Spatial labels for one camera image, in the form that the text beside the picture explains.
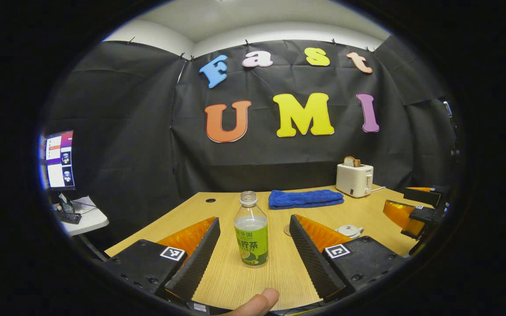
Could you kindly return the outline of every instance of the keyboard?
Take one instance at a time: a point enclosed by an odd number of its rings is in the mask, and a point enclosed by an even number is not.
[[[65,223],[79,224],[79,221],[81,220],[81,214],[58,212],[58,218]]]

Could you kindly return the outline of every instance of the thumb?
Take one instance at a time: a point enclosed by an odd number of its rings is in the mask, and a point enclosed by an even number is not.
[[[242,306],[222,314],[221,316],[263,316],[277,304],[280,293],[273,288],[266,288],[261,294],[256,294]]]

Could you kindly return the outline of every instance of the white ceiling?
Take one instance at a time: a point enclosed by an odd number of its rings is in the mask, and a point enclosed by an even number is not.
[[[198,43],[216,34],[270,22],[313,22],[355,30],[380,40],[388,32],[329,0],[174,0],[139,20],[155,22]]]

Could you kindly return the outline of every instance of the letter m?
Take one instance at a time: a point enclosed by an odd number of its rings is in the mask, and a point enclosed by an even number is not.
[[[303,108],[291,94],[275,96],[273,101],[278,103],[281,113],[281,128],[277,130],[277,136],[290,137],[296,134],[296,130],[292,127],[292,120],[300,132],[305,135],[312,119],[314,121],[314,126],[310,129],[312,134],[333,134],[335,129],[329,122],[327,100],[329,97],[325,93],[312,93],[307,99],[306,107]]]

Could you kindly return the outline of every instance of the blue letter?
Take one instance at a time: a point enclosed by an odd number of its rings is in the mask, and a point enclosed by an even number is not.
[[[224,72],[228,67],[222,62],[222,60],[227,60],[228,57],[225,55],[220,55],[208,64],[205,64],[199,72],[202,72],[206,75],[206,78],[209,81],[208,87],[213,88],[222,80],[227,77],[227,74],[221,74],[220,72]]]

